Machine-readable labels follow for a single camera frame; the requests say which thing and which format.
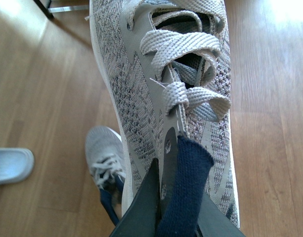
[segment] hardwood floor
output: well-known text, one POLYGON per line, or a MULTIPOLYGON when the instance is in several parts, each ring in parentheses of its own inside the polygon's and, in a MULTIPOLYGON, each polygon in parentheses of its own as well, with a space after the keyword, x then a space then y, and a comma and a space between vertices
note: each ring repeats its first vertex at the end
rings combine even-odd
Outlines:
MULTIPOLYGON (((303 0, 294 3, 226 0, 232 142, 249 237, 303 237, 303 0)), ((53 23, 33 1, 0 1, 0 147, 35 155, 27 180, 0 186, 0 237, 113 230, 84 155, 92 126, 119 130, 87 15, 56 14, 53 23)))

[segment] lace hole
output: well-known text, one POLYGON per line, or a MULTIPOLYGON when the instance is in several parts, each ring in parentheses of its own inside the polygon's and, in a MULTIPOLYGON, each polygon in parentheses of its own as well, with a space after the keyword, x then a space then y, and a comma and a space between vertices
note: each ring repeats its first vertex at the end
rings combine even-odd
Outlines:
POLYGON ((130 26, 129 23, 127 23, 127 30, 132 31, 133 30, 133 26, 135 25, 134 20, 132 20, 132 27, 130 26))
POLYGON ((166 154, 168 154, 170 152, 170 150, 171 150, 171 142, 170 142, 170 140, 168 140, 166 142, 166 146, 165 146, 166 154))

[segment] metal chair leg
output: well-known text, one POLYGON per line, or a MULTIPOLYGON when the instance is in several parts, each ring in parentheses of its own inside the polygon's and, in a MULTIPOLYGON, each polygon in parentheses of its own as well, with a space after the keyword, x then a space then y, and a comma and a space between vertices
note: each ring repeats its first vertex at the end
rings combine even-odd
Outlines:
POLYGON ((54 17, 53 17, 53 14, 49 12, 48 8, 46 8, 40 0, 34 0, 34 2, 37 4, 37 6, 40 8, 40 10, 43 11, 43 13, 45 14, 45 16, 49 19, 49 20, 52 20, 54 17))

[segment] dark blue sock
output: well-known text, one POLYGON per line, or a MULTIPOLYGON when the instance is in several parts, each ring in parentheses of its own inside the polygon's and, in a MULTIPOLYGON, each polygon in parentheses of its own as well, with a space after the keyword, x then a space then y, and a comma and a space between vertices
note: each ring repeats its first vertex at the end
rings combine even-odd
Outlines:
POLYGON ((212 156, 197 142, 178 136, 173 195, 156 237, 194 237, 212 156))

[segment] gray sneaker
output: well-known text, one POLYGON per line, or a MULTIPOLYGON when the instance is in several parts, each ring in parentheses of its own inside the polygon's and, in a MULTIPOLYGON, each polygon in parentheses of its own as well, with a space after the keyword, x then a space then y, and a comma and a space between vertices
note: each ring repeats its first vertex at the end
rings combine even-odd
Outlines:
POLYGON ((166 159, 168 137, 183 133, 212 154, 205 192, 239 227, 223 1, 92 0, 90 29, 123 140, 123 212, 153 158, 159 159, 161 198, 170 197, 174 163, 166 159))

